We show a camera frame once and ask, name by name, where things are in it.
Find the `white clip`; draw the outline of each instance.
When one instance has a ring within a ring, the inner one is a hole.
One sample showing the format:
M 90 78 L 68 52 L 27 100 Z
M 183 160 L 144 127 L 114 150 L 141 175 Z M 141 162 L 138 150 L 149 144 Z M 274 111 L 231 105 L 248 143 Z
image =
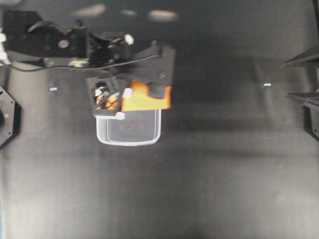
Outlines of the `white clip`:
M 115 116 L 95 116 L 95 118 L 105 120 L 125 120 L 125 113 L 117 112 Z
M 6 35 L 5 34 L 0 34 L 0 42 L 6 41 Z
M 131 88 L 125 88 L 122 97 L 124 99 L 129 99 L 129 98 L 132 98 L 132 95 L 133 95 L 132 89 Z

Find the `transparent plastic box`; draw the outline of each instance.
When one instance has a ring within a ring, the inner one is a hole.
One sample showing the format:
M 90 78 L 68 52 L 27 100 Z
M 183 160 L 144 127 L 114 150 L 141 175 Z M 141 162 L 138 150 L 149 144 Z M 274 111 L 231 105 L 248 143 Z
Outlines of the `transparent plastic box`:
M 105 144 L 139 146 L 160 138 L 161 110 L 123 112 L 125 119 L 96 117 L 98 139 Z

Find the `black fabric surface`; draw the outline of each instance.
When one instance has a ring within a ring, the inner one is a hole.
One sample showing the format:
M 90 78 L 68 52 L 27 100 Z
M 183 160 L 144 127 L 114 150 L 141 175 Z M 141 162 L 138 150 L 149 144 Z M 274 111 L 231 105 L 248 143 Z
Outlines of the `black fabric surface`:
M 318 42 L 312 1 L 25 0 L 11 9 L 73 26 L 72 11 L 97 4 L 106 10 L 82 17 L 88 27 L 130 32 L 136 51 L 153 39 L 176 48 L 161 138 L 103 145 L 84 75 L 12 71 L 1 85 L 23 112 L 20 135 L 0 151 L 5 238 L 318 238 L 318 142 L 285 98 L 316 90 L 317 70 L 281 68 Z M 178 16 L 153 21 L 154 9 Z

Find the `black bracket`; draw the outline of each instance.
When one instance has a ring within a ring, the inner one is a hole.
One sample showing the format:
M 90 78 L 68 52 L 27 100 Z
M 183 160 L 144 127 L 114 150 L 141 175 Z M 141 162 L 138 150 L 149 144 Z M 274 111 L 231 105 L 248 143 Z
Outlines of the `black bracket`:
M 20 105 L 0 87 L 0 148 L 19 134 Z
M 92 106 L 92 114 L 93 116 L 115 116 L 117 112 L 121 111 L 122 105 L 122 96 L 125 87 L 128 86 L 128 82 L 123 79 L 118 79 L 115 76 L 113 77 L 93 77 L 86 79 L 88 94 L 90 103 Z M 108 88 L 111 94 L 119 93 L 118 104 L 113 110 L 99 109 L 95 100 L 94 89 L 100 85 L 104 85 Z
M 286 61 L 283 67 L 319 67 L 319 45 Z M 304 106 L 305 130 L 319 141 L 319 89 L 309 93 L 289 93 L 291 98 Z

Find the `screw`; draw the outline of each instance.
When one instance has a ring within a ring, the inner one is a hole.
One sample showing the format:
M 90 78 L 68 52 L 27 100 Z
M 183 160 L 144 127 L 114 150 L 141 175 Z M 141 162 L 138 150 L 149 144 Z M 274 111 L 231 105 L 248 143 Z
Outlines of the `screw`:
M 69 44 L 70 44 L 70 42 L 68 40 L 61 40 L 61 41 L 59 41 L 58 45 L 60 48 L 66 48 L 69 46 Z

